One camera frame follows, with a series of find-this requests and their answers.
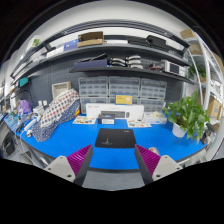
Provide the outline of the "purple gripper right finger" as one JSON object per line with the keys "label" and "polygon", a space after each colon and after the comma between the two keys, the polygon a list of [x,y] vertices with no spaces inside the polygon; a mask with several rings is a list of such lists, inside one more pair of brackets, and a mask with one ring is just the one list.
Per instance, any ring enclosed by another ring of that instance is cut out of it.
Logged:
{"label": "purple gripper right finger", "polygon": [[182,169],[182,167],[168,155],[157,155],[140,145],[135,145],[134,154],[145,185]]}

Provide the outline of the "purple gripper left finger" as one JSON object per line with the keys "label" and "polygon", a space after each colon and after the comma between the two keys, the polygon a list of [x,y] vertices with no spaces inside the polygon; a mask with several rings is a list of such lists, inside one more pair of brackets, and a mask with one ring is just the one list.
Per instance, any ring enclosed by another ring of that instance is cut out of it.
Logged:
{"label": "purple gripper left finger", "polygon": [[45,168],[45,171],[82,186],[92,156],[93,148],[91,145],[88,145],[67,157],[57,157]]}

